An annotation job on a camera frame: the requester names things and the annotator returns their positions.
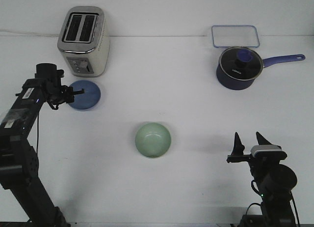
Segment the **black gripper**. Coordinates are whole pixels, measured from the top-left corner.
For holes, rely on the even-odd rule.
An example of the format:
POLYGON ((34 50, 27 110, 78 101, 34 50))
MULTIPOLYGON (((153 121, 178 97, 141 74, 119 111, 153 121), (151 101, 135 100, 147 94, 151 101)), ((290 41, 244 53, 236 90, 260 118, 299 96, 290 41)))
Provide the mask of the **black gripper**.
MULTIPOLYGON (((256 132, 258 145, 272 145, 261 133, 256 132)), ((232 155, 228 155, 228 163, 247 162, 250 173, 255 180, 263 179, 269 172, 270 168, 278 165, 282 160, 282 155, 267 154, 253 157, 252 155, 244 155, 245 146, 242 144, 238 132, 235 132, 234 147, 232 155)))
POLYGON ((40 80, 40 88, 50 107, 73 103, 74 95, 84 94, 84 89, 73 91, 71 86, 62 85, 63 77, 64 70, 57 69, 55 64, 40 63, 36 65, 35 78, 40 80))

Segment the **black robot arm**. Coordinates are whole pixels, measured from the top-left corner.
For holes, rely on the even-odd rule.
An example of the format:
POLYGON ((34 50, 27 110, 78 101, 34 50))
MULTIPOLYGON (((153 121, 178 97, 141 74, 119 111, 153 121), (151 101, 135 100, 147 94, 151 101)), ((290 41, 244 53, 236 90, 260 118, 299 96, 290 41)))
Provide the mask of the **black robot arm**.
POLYGON ((245 155, 245 146, 236 133, 233 150, 227 157, 228 163, 248 163, 253 177, 251 188, 262 199, 258 204, 261 214, 245 213, 239 226, 298 227, 300 220, 292 194, 297 176, 291 168, 280 163, 287 158, 287 154, 259 132, 256 137, 258 145, 253 146, 250 154, 245 155))
POLYGON ((84 92, 62 85, 63 76, 64 71, 55 64, 36 65, 34 78, 23 84, 0 124, 0 184, 12 192, 35 227, 70 226, 43 186, 37 152, 27 140, 44 103, 58 110, 84 92))

